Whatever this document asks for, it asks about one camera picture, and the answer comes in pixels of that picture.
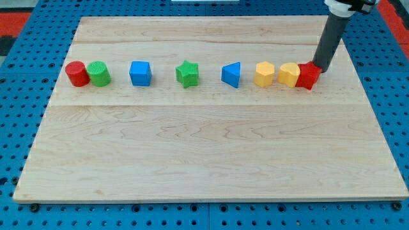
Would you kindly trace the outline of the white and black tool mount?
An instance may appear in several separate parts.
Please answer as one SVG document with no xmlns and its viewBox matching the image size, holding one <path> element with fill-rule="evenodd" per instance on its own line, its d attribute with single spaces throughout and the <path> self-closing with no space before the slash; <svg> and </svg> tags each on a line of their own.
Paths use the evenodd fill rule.
<svg viewBox="0 0 409 230">
<path fill-rule="evenodd" d="M 330 13 L 343 18 L 351 17 L 355 12 L 369 14 L 380 0 L 324 0 Z"/>
</svg>

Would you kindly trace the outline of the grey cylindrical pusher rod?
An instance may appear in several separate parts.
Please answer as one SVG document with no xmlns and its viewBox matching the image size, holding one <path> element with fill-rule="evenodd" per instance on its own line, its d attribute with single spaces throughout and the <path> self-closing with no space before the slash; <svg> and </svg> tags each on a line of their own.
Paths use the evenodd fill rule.
<svg viewBox="0 0 409 230">
<path fill-rule="evenodd" d="M 348 22 L 348 17 L 328 15 L 313 57 L 313 64 L 321 68 L 322 73 L 328 70 Z"/>
</svg>

